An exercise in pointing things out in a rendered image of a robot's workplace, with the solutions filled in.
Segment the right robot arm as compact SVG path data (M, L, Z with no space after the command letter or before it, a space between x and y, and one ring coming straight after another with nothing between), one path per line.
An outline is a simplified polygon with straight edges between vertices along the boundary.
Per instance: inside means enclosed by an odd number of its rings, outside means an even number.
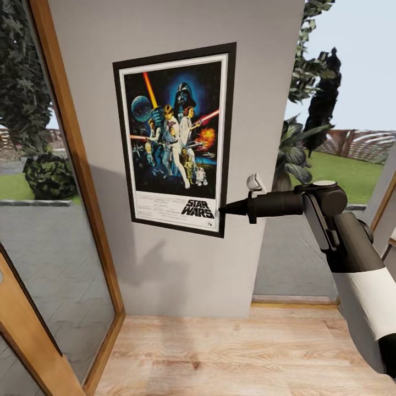
M336 181L323 180L270 191L258 172L247 178L248 197L219 212L257 217L305 214L320 250L326 254L359 354L376 372L396 382L396 283L378 252L373 232L354 213L343 213L348 198Z

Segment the poster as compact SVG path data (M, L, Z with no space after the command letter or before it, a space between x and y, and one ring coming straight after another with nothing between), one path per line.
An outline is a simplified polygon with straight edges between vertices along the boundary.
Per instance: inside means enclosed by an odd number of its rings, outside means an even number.
M112 63L132 222L224 238L236 53Z

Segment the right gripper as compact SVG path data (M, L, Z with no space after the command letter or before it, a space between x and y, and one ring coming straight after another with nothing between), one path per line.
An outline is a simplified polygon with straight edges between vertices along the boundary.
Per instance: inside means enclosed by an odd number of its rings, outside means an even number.
M237 215L248 215L249 223L257 223L257 217L285 216L283 194L281 191L270 191L239 201L231 202L224 208L218 208L219 212Z

